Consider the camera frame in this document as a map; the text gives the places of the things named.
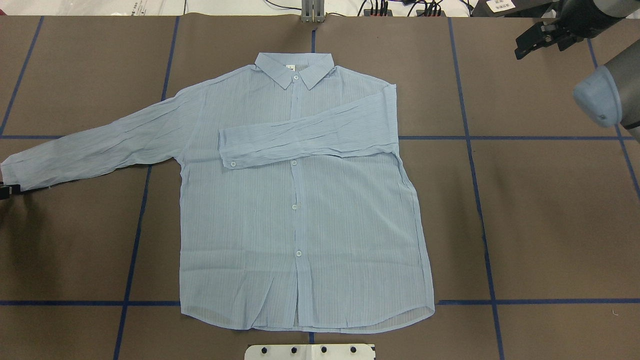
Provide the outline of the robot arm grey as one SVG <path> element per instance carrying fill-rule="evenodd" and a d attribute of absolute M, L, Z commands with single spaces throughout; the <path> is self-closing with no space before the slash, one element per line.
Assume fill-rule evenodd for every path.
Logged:
<path fill-rule="evenodd" d="M 637 0 L 563 0 L 553 22 L 537 22 L 516 38 L 515 57 L 521 60 L 554 44 L 567 50 L 602 34 L 639 7 Z M 594 123 L 602 128 L 620 125 L 636 141 L 640 139 L 639 54 L 636 41 L 573 89 L 574 101 Z"/>

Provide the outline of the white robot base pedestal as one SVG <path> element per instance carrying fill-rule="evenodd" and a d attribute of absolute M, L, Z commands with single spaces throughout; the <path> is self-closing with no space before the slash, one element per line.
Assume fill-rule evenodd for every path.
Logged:
<path fill-rule="evenodd" d="M 264 344 L 251 345 L 245 360 L 375 360 L 374 344 Z"/>

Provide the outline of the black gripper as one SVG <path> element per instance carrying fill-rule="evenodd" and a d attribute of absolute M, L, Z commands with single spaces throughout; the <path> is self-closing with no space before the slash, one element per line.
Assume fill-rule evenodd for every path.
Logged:
<path fill-rule="evenodd" d="M 548 48 L 553 45 L 558 50 L 565 51 L 573 45 L 582 43 L 583 37 L 574 34 L 569 28 L 560 23 L 539 21 L 524 32 L 524 44 L 516 44 L 514 50 L 516 60 L 522 60 L 526 55 L 540 48 Z"/>

